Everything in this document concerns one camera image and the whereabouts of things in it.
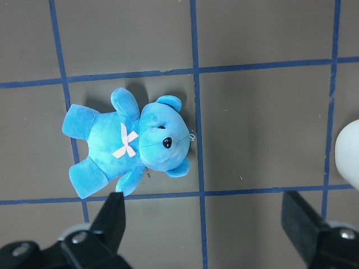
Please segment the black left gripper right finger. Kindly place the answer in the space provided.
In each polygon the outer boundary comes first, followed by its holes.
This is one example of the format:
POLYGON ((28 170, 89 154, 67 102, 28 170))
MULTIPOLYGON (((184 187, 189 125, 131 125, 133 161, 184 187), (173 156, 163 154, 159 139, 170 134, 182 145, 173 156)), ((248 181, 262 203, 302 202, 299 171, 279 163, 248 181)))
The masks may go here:
POLYGON ((296 191, 283 193, 281 225, 304 263, 311 265, 330 226, 296 191))

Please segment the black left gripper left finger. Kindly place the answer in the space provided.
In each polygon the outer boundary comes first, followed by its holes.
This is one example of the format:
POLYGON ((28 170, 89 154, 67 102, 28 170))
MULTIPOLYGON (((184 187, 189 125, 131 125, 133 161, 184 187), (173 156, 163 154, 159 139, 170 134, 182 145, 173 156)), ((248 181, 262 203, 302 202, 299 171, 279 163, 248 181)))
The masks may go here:
POLYGON ((112 192, 90 226, 91 250, 96 257, 117 254, 126 228, 122 192, 112 192))

